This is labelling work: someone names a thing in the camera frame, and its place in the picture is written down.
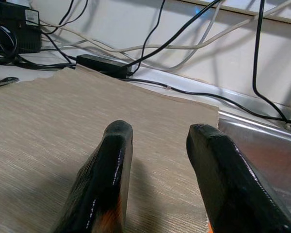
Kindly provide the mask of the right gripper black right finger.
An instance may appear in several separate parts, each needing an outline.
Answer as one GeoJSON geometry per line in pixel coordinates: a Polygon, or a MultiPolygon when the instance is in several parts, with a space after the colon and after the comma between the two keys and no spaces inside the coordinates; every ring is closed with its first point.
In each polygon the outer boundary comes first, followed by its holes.
{"type": "Polygon", "coordinates": [[[193,124],[186,150],[215,233],[291,233],[291,213],[232,139],[193,124]]]}

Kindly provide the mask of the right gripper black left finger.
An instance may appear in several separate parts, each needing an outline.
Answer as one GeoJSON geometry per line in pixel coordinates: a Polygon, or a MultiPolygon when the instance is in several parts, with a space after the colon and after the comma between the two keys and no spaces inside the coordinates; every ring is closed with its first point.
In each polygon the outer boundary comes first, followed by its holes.
{"type": "Polygon", "coordinates": [[[133,129],[110,123],[78,171],[54,233],[122,233],[133,155],[133,129]]]}

